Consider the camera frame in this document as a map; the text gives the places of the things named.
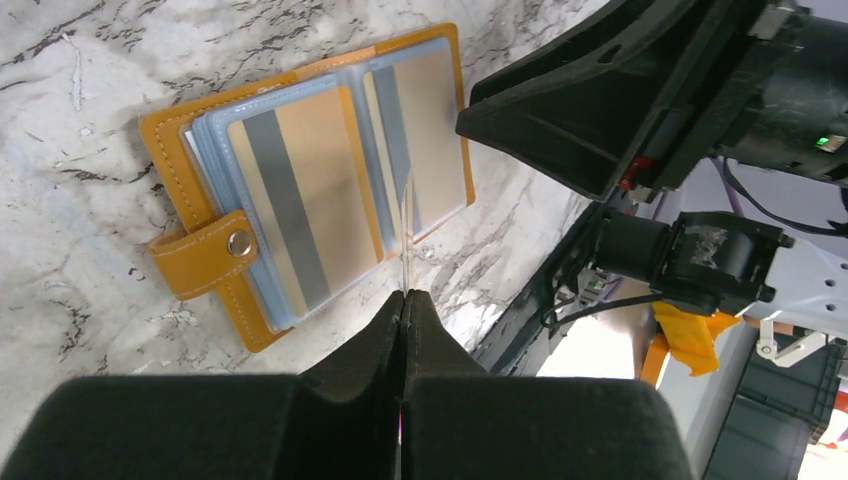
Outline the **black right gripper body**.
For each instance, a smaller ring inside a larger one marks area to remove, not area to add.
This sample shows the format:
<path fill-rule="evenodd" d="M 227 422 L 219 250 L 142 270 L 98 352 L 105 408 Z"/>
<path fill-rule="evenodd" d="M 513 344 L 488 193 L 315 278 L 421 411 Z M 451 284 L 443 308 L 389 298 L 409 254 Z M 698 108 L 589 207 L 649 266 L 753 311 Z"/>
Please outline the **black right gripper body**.
<path fill-rule="evenodd" d="M 847 4 L 830 1 L 819 14 L 783 1 L 787 15 L 760 46 L 781 57 L 755 88 L 722 139 L 738 163 L 818 182 L 847 183 Z"/>

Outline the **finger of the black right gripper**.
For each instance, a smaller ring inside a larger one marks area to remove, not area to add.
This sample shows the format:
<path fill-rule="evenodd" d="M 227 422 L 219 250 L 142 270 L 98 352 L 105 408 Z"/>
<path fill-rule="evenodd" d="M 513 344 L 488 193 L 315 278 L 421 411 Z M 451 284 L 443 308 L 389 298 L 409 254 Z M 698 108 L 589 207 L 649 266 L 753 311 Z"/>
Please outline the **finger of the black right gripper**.
<path fill-rule="evenodd" d="M 593 200 L 672 189 L 794 43 L 791 1 L 611 1 L 477 82 L 456 130 Z"/>

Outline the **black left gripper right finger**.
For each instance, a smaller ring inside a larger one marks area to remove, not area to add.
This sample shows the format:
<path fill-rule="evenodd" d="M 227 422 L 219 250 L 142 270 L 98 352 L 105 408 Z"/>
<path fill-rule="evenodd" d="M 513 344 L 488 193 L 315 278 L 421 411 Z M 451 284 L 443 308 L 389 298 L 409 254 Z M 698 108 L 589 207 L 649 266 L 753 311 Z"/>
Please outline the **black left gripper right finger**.
<path fill-rule="evenodd" d="M 445 330 L 431 296 L 402 313 L 405 479 L 689 479 L 668 404 L 639 380 L 501 376 Z"/>

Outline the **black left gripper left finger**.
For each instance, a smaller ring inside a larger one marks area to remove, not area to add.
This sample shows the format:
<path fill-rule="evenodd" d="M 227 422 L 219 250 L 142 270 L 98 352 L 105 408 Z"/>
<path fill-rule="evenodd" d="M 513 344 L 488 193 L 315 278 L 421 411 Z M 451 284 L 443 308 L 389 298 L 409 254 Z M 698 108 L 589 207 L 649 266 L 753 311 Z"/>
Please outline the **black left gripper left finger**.
<path fill-rule="evenodd" d="M 89 376 L 57 387 L 5 479 L 389 479 L 402 293 L 299 375 Z"/>

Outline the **gold credit card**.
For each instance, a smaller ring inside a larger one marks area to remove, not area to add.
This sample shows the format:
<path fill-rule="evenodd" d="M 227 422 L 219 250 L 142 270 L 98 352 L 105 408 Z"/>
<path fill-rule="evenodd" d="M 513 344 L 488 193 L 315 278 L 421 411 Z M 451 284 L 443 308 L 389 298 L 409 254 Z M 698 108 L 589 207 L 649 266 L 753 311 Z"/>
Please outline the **gold credit card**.
<path fill-rule="evenodd" d="M 417 241 L 470 201 L 450 51 L 395 52 L 363 76 L 377 148 L 388 156 L 396 197 L 412 182 L 412 231 Z"/>
<path fill-rule="evenodd" d="M 296 319 L 383 261 L 349 88 L 281 92 L 216 114 L 210 123 L 244 180 Z"/>
<path fill-rule="evenodd" d="M 414 236 L 415 236 L 415 190 L 413 172 L 409 170 L 404 184 L 403 200 L 401 203 L 402 222 L 402 290 L 405 295 L 414 288 Z"/>

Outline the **yellow leather card holder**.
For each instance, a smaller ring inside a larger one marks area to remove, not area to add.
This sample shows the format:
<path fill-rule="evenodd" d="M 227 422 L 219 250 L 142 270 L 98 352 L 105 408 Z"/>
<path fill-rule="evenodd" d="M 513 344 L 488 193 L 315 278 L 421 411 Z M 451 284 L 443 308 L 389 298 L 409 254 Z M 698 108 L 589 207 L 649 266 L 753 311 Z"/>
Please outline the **yellow leather card holder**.
<path fill-rule="evenodd" d="M 395 52 L 440 48 L 451 54 L 459 114 L 464 106 L 464 88 L 458 29 L 452 23 L 442 23 L 145 116 L 141 121 L 142 139 L 181 223 L 179 229 L 157 237 L 149 248 L 173 295 L 189 300 L 217 294 L 245 348 L 259 352 L 327 309 L 381 265 L 401 256 L 402 200 L 396 197 L 388 156 L 377 148 L 363 76 L 374 61 Z M 226 158 L 228 149 L 210 119 L 281 92 L 312 94 L 330 85 L 347 87 L 352 94 L 385 256 L 321 308 L 296 319 L 283 297 L 282 282 L 273 269 L 244 180 L 233 172 Z M 468 143 L 459 138 L 470 201 L 466 208 L 475 201 L 476 193 Z"/>

